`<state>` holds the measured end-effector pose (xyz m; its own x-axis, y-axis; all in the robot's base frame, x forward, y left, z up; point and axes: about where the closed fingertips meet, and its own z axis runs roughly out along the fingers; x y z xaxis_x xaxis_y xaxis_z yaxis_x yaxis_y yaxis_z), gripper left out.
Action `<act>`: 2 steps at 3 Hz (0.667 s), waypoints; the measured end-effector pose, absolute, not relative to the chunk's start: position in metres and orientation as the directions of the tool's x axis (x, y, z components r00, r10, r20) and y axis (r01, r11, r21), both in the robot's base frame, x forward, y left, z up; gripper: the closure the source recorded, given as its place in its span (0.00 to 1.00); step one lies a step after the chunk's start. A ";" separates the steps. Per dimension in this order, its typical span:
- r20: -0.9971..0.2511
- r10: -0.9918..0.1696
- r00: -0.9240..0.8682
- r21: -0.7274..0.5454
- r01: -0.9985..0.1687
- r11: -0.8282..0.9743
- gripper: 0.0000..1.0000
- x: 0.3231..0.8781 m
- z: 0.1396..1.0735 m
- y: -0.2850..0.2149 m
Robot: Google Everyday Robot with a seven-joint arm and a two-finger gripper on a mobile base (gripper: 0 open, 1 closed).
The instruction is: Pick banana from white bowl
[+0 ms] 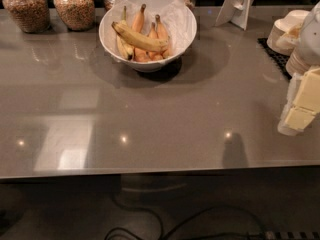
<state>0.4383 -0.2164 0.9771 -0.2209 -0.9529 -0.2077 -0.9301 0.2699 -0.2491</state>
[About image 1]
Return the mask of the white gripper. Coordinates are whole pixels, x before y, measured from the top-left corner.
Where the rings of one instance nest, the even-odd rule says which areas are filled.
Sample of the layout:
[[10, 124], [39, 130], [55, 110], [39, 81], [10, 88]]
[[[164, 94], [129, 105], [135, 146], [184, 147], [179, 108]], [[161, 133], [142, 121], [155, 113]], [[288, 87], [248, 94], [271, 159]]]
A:
[[289, 83], [278, 132], [288, 136], [302, 133], [319, 112], [320, 68], [310, 68], [303, 75], [295, 73]]

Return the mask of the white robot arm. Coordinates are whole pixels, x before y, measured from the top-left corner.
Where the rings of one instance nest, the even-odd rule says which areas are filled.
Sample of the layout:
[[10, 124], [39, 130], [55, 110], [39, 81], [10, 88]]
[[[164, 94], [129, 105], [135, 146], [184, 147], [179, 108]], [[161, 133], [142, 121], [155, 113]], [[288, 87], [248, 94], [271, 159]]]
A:
[[295, 136], [320, 113], [320, 2], [304, 19], [286, 70], [291, 80], [278, 131]]

